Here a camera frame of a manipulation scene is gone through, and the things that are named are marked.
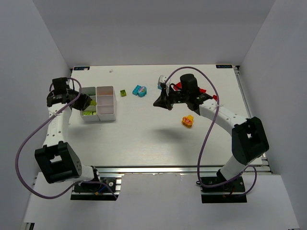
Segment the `pale lime lego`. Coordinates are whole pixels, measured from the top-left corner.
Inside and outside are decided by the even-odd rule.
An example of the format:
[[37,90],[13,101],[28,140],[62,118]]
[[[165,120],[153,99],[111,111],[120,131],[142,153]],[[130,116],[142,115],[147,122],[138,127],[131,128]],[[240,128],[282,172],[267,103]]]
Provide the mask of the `pale lime lego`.
[[84,111],[83,116],[93,115],[92,111]]

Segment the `yellow orange flower lego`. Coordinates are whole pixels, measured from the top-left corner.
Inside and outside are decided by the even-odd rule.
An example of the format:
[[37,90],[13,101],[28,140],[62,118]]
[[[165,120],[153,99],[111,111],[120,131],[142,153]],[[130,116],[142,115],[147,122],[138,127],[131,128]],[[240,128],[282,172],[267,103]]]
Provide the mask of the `yellow orange flower lego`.
[[187,127],[187,128],[191,128],[193,126],[193,120],[194,120],[194,117],[192,115],[188,115],[188,116],[184,116],[182,118],[182,121],[181,123]]

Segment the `lime small lego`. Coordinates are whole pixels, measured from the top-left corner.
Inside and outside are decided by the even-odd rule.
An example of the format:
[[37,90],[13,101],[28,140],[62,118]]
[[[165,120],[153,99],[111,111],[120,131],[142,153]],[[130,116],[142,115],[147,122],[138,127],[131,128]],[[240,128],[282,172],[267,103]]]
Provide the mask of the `lime small lego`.
[[125,90],[120,90],[120,95],[121,95],[121,97],[126,96],[126,95],[127,95],[127,94],[126,94],[126,91],[125,91]]

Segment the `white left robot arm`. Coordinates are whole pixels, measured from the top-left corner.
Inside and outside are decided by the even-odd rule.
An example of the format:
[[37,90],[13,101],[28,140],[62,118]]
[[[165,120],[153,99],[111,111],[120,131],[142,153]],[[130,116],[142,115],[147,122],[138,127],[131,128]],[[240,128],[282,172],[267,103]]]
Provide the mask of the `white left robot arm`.
[[68,78],[52,80],[47,95],[48,121],[42,148],[35,150],[35,159],[46,181],[50,184],[74,181],[99,181],[94,166],[84,166],[68,143],[69,121],[72,110],[84,111],[93,101],[87,94],[70,88]]

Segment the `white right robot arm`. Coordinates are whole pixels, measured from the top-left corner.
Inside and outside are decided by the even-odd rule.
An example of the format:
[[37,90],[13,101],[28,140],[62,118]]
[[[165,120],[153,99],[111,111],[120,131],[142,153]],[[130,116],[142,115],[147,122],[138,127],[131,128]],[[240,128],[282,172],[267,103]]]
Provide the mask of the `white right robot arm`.
[[193,74],[180,77],[180,87],[172,88],[165,76],[160,76],[158,86],[161,94],[155,107],[172,110],[174,104],[186,104],[198,115],[210,119],[231,136],[232,156],[217,172],[217,181],[211,187],[235,180],[256,158],[269,150],[269,143],[261,120],[245,118],[219,106],[217,99],[198,87]]

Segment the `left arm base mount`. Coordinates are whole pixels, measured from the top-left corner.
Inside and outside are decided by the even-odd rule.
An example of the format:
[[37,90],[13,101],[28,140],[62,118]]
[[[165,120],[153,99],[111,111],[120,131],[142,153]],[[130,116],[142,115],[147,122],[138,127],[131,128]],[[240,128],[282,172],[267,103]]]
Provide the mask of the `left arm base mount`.
[[73,201],[116,201],[121,187],[121,176],[100,175],[102,183],[82,183],[75,185],[71,192]]

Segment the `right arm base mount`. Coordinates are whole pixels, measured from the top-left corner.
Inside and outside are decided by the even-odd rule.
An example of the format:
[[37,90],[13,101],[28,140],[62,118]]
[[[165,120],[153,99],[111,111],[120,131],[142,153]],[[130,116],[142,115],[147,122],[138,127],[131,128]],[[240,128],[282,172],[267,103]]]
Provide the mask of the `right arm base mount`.
[[230,204],[247,202],[245,185],[242,177],[219,187],[205,188],[199,181],[196,182],[196,185],[199,185],[201,188],[201,201],[203,204]]

